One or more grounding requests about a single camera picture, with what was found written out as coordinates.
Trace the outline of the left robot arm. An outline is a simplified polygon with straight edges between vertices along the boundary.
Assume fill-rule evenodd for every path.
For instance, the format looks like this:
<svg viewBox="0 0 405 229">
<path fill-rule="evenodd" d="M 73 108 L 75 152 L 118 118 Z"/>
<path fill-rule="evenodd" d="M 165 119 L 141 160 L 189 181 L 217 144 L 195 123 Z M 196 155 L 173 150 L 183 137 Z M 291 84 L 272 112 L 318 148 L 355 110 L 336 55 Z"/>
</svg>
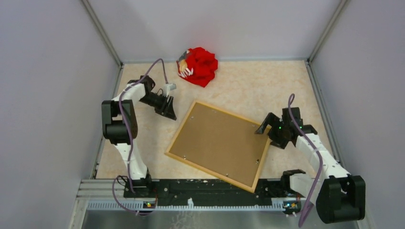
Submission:
<svg viewBox="0 0 405 229">
<path fill-rule="evenodd" d="M 126 164 L 129 190 L 141 197 L 151 195 L 153 184 L 137 144 L 139 127 L 134 107 L 141 102 L 153 107 L 155 113 L 176 120 L 174 97 L 170 95 L 176 85 L 168 83 L 166 86 L 162 93 L 153 92 L 154 80 L 143 75 L 138 80 L 128 81 L 121 93 L 101 104 L 103 136 L 115 146 Z"/>
</svg>

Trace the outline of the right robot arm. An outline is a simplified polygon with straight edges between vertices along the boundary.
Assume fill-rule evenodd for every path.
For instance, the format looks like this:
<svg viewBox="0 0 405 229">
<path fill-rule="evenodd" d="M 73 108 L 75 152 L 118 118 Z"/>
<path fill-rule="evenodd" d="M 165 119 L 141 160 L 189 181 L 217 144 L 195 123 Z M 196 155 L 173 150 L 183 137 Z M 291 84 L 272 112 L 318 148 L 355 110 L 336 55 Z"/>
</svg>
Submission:
<svg viewBox="0 0 405 229">
<path fill-rule="evenodd" d="M 364 219 L 364 179 L 342 167 L 324 146 L 316 129 L 303 123 L 298 107 L 284 108 L 281 117 L 268 113 L 255 133 L 263 134 L 268 126 L 267 136 L 272 146 L 285 149 L 292 143 L 316 171 L 315 178 L 311 178 L 301 170 L 289 170 L 280 180 L 283 195 L 292 197 L 298 193 L 306 199 L 300 210 L 299 227 L 303 226 L 312 208 L 316 208 L 325 224 Z"/>
</svg>

